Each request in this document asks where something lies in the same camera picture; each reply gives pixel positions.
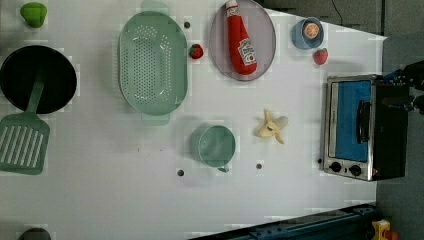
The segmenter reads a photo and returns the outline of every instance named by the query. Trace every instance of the oven knob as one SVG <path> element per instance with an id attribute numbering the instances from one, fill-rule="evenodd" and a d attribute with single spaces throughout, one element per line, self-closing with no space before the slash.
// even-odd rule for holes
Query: oven knob
<path id="1" fill-rule="evenodd" d="M 340 163 L 338 162 L 333 162 L 330 165 L 331 170 L 333 170 L 334 172 L 340 172 L 340 170 L 342 170 L 342 165 L 340 165 Z"/>
<path id="2" fill-rule="evenodd" d="M 353 165 L 351 168 L 349 168 L 349 171 L 355 177 L 361 175 L 361 173 L 362 173 L 362 170 L 361 170 L 361 168 L 358 165 Z"/>

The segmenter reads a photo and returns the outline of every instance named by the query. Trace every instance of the green mug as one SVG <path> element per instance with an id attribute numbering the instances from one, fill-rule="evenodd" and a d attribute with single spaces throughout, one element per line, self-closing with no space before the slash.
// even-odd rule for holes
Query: green mug
<path id="1" fill-rule="evenodd" d="M 194 159 L 228 172 L 228 163 L 234 156 L 236 139 L 224 126 L 200 127 L 190 138 L 190 151 Z"/>

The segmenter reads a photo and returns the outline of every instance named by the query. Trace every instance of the green apple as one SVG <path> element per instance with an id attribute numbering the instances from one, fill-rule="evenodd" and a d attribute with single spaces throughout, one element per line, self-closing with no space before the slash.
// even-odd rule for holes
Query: green apple
<path id="1" fill-rule="evenodd" d="M 44 24 L 47 8 L 41 3 L 27 3 L 21 8 L 21 15 L 30 27 L 39 28 Z"/>

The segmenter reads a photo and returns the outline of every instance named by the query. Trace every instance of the green spatula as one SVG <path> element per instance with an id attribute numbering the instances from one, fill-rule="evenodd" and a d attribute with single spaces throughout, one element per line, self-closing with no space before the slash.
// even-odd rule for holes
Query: green spatula
<path id="1" fill-rule="evenodd" d="M 39 70 L 25 112 L 4 117 L 0 122 L 0 170 L 37 175 L 43 171 L 50 127 L 36 110 L 46 80 Z"/>

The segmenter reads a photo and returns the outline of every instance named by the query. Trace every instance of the banana peel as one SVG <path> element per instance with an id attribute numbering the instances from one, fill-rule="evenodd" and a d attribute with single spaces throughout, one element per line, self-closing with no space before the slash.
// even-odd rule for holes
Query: banana peel
<path id="1" fill-rule="evenodd" d="M 272 120 L 270 112 L 265 109 L 265 125 L 259 129 L 258 136 L 260 138 L 269 138 L 275 136 L 275 139 L 277 139 L 279 143 L 284 144 L 280 130 L 283 129 L 288 123 L 289 119 L 284 116 Z"/>

